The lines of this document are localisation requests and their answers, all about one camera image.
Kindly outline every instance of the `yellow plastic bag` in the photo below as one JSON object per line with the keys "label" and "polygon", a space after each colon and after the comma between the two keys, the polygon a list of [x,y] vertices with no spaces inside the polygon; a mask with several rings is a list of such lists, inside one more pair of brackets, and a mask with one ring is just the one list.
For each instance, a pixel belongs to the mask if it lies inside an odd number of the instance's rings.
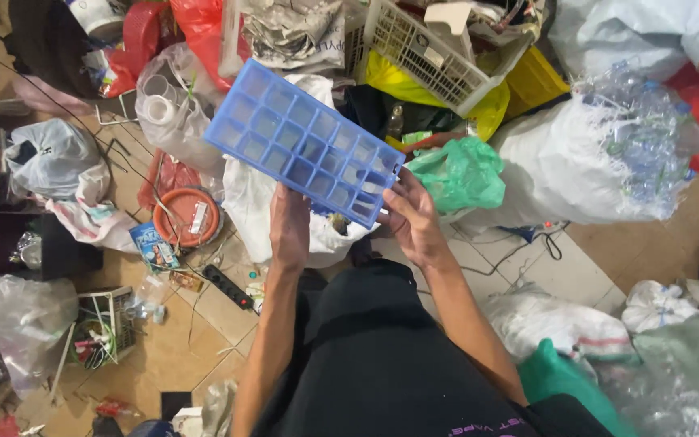
{"label": "yellow plastic bag", "polygon": [[[373,50],[368,53],[366,83],[396,99],[415,104],[447,107],[408,74]],[[504,80],[485,95],[485,98],[480,100],[466,116],[466,118],[477,120],[477,132],[482,141],[489,140],[500,126],[506,107],[509,105],[509,98],[509,85]]]}

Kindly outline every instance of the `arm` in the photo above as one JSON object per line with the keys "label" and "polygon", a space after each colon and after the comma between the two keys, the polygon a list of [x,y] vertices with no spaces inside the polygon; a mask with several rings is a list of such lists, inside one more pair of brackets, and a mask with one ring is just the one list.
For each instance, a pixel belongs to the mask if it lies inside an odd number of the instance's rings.
{"label": "arm", "polygon": [[378,221],[390,225],[404,254],[422,271],[449,339],[498,390],[527,406],[517,368],[476,305],[439,229],[432,197],[406,168],[400,178],[400,184],[383,192],[389,214],[380,214]]}
{"label": "arm", "polygon": [[271,247],[266,303],[239,381],[231,437],[252,433],[293,356],[296,285],[309,253],[309,202],[282,184],[277,184],[271,202]]}

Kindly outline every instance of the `black t-shirt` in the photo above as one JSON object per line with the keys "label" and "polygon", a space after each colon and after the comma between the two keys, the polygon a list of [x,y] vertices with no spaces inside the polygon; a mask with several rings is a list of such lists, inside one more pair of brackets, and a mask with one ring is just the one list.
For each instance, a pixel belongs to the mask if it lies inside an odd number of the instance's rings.
{"label": "black t-shirt", "polygon": [[252,434],[610,436],[573,397],[504,397],[422,308],[411,270],[387,260],[299,285],[293,359]]}

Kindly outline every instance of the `power strip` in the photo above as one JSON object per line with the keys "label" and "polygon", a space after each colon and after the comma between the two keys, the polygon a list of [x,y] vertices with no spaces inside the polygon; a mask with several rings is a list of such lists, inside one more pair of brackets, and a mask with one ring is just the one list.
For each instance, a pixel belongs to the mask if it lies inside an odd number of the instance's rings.
{"label": "power strip", "polygon": [[220,269],[214,265],[208,265],[203,270],[204,277],[208,278],[215,287],[218,287],[221,292],[228,296],[239,308],[247,310],[252,308],[254,303],[252,298],[244,293],[237,284],[228,279],[228,276],[220,272]]}

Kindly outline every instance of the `scissors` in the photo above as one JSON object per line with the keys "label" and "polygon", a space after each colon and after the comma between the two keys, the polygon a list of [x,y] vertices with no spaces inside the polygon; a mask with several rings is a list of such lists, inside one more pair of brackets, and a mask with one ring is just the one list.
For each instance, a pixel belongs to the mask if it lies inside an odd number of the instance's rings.
{"label": "scissors", "polygon": [[104,363],[104,346],[97,344],[93,346],[91,355],[85,359],[83,365],[86,369],[98,369]]}

